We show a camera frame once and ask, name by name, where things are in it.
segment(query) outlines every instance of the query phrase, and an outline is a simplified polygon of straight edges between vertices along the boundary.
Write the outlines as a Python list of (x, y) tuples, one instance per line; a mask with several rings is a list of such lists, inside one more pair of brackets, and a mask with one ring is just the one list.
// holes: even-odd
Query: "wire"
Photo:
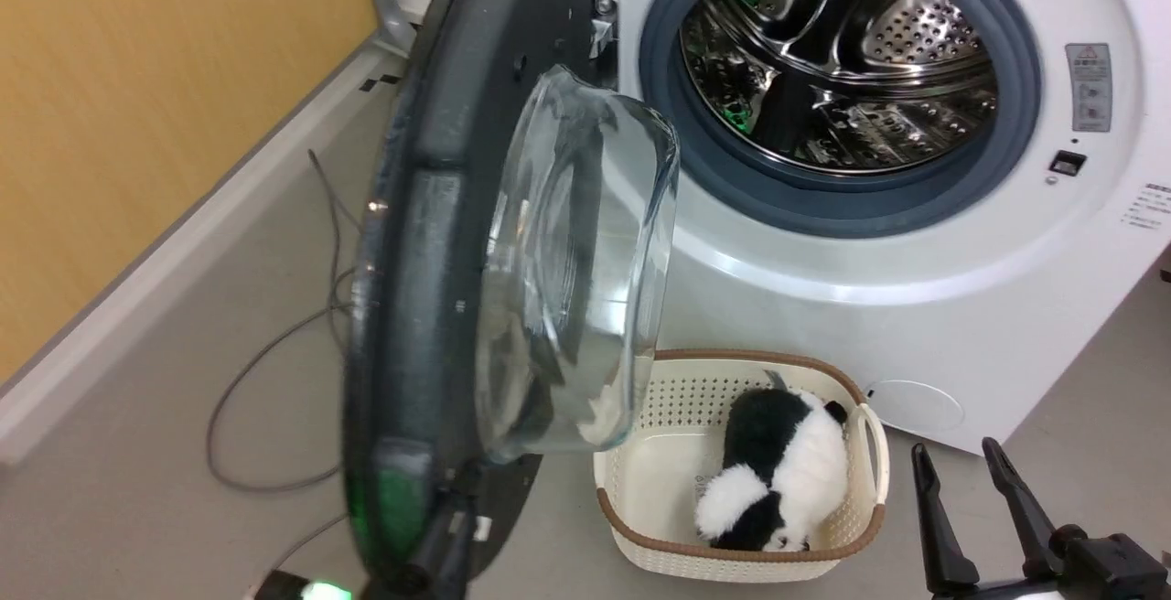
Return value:
[[(244, 364), (244, 367), (241, 367), (240, 370), (237, 371), (235, 376), (232, 377), (231, 382), (228, 382), (227, 387), (224, 389), (219, 398), (215, 401), (215, 407), (212, 408), (212, 412), (207, 418), (207, 428), (204, 434), (204, 459), (207, 465), (207, 471), (210, 472), (211, 476), (213, 476), (214, 479), (217, 479), (218, 483), (220, 483), (225, 488), (235, 490), (238, 492), (247, 492), (254, 495), (275, 495), (281, 492), (292, 492), (296, 490), (302, 490), (317, 485), (319, 483), (322, 483), (326, 479), (329, 479), (330, 477), (336, 475), (341, 469), (340, 464), (337, 464), (329, 468), (328, 470), (316, 472), (314, 475), (306, 476), (304, 478), (294, 479), (290, 482), (283, 482), (278, 484), (255, 484), (234, 478), (228, 473), (224, 472), (224, 470), (220, 469), (215, 455), (215, 435), (219, 429), (219, 421), (220, 417), (222, 416), (225, 408), (227, 408), (227, 404), (232, 401), (232, 396), (235, 394), (235, 390), (240, 387), (241, 383), (244, 383), (245, 380), (248, 379), (248, 375), (256, 367), (256, 364), (259, 364), (260, 361), (263, 360), (266, 355), (272, 353), (273, 349), (280, 346), (281, 342), (287, 340), (289, 336), (292, 336), (301, 328), (304, 328), (306, 326), (313, 323), (317, 319), (326, 316), (327, 321), (329, 322), (330, 335), (334, 338), (334, 343), (337, 346), (338, 353), (342, 355), (345, 354), (345, 342), (343, 341), (342, 335), (337, 329), (337, 323), (334, 320), (334, 315), (337, 312), (345, 312), (347, 314), (349, 313), (350, 304), (343, 302), (341, 298), (337, 295), (337, 291), (338, 287), (342, 285), (342, 282), (345, 281), (347, 278), (354, 274), (354, 268), (347, 268), (341, 273), (338, 273), (337, 271), (338, 261), (341, 259), (341, 248), (342, 248), (342, 232), (337, 218), (338, 212), (345, 216), (347, 220), (349, 220), (350, 224), (352, 224), (359, 231), (361, 226), (358, 225), (356, 218), (351, 216), (351, 213), (348, 212), (345, 207), (343, 207), (343, 205), (341, 204), (341, 199), (337, 197), (337, 193), (334, 191), (333, 185), (329, 183), (329, 178), (326, 177), (326, 171), (322, 170), (321, 162), (319, 162), (316, 152), (314, 152), (313, 150), (308, 150), (308, 154), (309, 154), (309, 162), (313, 164), (313, 168), (316, 171), (319, 179), (321, 179), (322, 189), (326, 192), (326, 200), (329, 205), (329, 219), (330, 219), (330, 225), (333, 227), (333, 247), (330, 250), (330, 258), (329, 258), (329, 291), (326, 295), (326, 307), (317, 309), (310, 313), (308, 316), (304, 316), (296, 323), (293, 323), (292, 326), (286, 328), (281, 334), (273, 338), (273, 340), (266, 343), (260, 350), (258, 350)], [(330, 523), (321, 531), (323, 532), (324, 530), (330, 529), (330, 526), (333, 526), (340, 520), (341, 518), (338, 518), (338, 520)], [(317, 533), (310, 536), (309, 539), (317, 537)], [(308, 543), (309, 539), (299, 544), (297, 547), (304, 545), (304, 543)]]
[(334, 190), (334, 184), (330, 184), (329, 179), (326, 178), (326, 171), (321, 169), (321, 162), (317, 161), (317, 152), (309, 150), (309, 163), (311, 163), (314, 170), (317, 171), (317, 177), (321, 177), (321, 184), (326, 188), (329, 202), (336, 210), (336, 213), (334, 214), (335, 218), (337, 213), (341, 213), (347, 220), (350, 221), (350, 225), (354, 225), (355, 230), (361, 231), (362, 224), (354, 217), (352, 213), (350, 213), (350, 210), (345, 209), (345, 204), (342, 202), (342, 198), (337, 197), (337, 191)]
[(330, 529), (334, 529), (334, 525), (336, 525), (337, 523), (344, 520), (347, 518), (347, 516), (348, 516), (348, 513), (342, 513), (341, 516), (335, 516), (334, 518), (330, 518), (329, 521), (327, 521), (326, 524), (323, 524), (320, 527), (317, 527), (317, 529), (313, 530), (311, 532), (307, 533), (304, 537), (301, 538), (301, 540), (299, 540), (299, 541), (294, 543), (293, 545), (290, 545), (289, 548), (286, 550), (280, 555), (280, 558), (276, 559), (276, 562), (273, 564), (272, 567), (268, 567), (268, 570), (271, 570), (271, 571), (280, 570), (281, 566), (283, 566), (289, 559), (293, 558), (294, 554), (296, 554), (297, 550), (304, 547), (306, 545), (309, 545), (310, 540), (313, 540), (313, 539), (317, 538), (319, 536), (326, 533)]

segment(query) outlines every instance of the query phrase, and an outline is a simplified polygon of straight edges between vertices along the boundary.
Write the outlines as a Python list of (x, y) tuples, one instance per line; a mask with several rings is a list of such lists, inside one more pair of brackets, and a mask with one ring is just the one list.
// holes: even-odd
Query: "front-loading washing machine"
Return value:
[(594, 0), (683, 150), (659, 345), (1006, 438), (1171, 239), (1167, 1)]
[[(397, 587), (489, 561), (525, 452), (618, 442), (656, 332), (831, 362), (978, 451), (1171, 238), (1171, 0), (399, 1), (430, 6), (343, 411), (358, 547)], [(477, 561), (437, 559), (485, 506)]]

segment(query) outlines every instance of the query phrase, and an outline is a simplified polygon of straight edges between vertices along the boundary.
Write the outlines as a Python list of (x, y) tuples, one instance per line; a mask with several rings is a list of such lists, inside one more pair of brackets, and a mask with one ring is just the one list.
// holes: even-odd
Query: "wooden wall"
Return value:
[(0, 0), (0, 383), (374, 27), (369, 0)]

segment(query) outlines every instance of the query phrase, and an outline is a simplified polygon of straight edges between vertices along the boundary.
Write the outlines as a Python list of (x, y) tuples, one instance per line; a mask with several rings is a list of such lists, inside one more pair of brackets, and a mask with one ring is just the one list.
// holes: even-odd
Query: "washing machine door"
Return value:
[(617, 444), (648, 379), (677, 142), (589, 84), (591, 9), (432, 0), (411, 49), (363, 219), (343, 398), (347, 503), (384, 592), (461, 588), (507, 539), (540, 454)]

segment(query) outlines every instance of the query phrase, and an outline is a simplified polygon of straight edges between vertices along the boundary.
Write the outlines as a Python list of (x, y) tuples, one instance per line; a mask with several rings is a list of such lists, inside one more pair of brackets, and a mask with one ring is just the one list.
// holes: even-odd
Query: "white plastic basket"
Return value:
[[(745, 390), (772, 387), (765, 369), (849, 411), (849, 490), (810, 538), (808, 552), (715, 550), (699, 541), (694, 529), (698, 493), (720, 470), (728, 408)], [(594, 456), (594, 478), (618, 548), (641, 568), (711, 581), (801, 581), (826, 574), (877, 536), (890, 455), (862, 391), (824, 362), (746, 350), (667, 350), (656, 356), (630, 437)]]

